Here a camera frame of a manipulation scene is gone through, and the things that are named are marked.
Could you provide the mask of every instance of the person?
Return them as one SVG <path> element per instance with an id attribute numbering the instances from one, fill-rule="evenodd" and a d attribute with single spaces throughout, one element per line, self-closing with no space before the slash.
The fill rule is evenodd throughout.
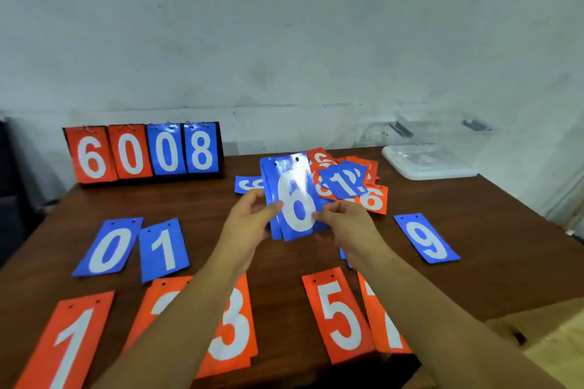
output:
<path id="1" fill-rule="evenodd" d="M 259 205 L 262 198 L 263 190 L 252 189 L 235 204 L 205 265 L 93 389 L 192 384 L 235 283 L 282 208 L 281 201 Z M 332 228 L 334 243 L 365 277 L 440 388 L 563 387 L 398 257 L 361 205 L 336 201 L 314 218 Z"/>

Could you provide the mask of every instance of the brown table top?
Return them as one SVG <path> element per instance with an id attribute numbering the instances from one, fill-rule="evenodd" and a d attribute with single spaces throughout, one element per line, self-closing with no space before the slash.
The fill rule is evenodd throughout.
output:
<path id="1" fill-rule="evenodd" d="M 387 216 L 373 215 L 378 230 L 396 253 L 481 321 L 584 296 L 584 248 L 485 178 L 410 181 L 383 159 L 381 148 L 330 152 L 380 162 L 378 183 L 389 187 L 389 200 Z M 71 277 L 103 221 L 144 217 L 150 226 L 178 217 L 191 266 L 174 275 L 195 274 L 239 198 L 235 175 L 259 175 L 260 157 L 226 157 L 225 179 L 73 188 L 0 270 L 0 387 L 14 386 L 59 300 L 115 290 L 86 386 L 93 383 L 119 356 L 146 290 L 137 247 L 118 274 Z M 422 260 L 392 218 L 416 212 L 461 261 Z M 255 384 L 331 366 L 301 276 L 337 266 L 363 310 L 357 274 L 334 246 L 312 236 L 261 243 L 248 270 L 259 355 L 248 369 L 196 384 Z"/>

